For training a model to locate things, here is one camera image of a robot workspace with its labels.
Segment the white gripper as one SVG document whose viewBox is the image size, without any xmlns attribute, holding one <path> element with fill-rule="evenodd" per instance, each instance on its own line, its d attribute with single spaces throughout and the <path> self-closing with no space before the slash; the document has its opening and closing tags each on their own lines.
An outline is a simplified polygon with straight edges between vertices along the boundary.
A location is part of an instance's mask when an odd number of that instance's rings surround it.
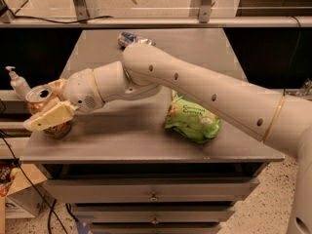
<svg viewBox="0 0 312 234">
<path fill-rule="evenodd" d="M 70 121 L 77 107 L 80 112 L 89 113 L 104 106 L 94 71 L 90 68 L 72 74 L 67 80 L 60 78 L 52 81 L 48 86 L 52 89 L 52 98 L 60 101 L 23 122 L 23 126 L 31 132 L 44 131 Z"/>
</svg>

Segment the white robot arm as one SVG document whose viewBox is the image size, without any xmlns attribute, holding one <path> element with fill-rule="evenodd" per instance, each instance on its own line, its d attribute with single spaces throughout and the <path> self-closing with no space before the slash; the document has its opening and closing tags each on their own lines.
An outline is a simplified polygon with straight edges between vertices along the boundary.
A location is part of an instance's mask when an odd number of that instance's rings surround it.
<svg viewBox="0 0 312 234">
<path fill-rule="evenodd" d="M 287 234 L 312 231 L 312 102 L 270 91 L 197 66 L 148 44 L 125 48 L 122 59 L 84 69 L 48 87 L 57 94 L 23 125 L 43 131 L 116 100 L 173 89 L 265 145 L 293 157 L 298 174 Z"/>
</svg>

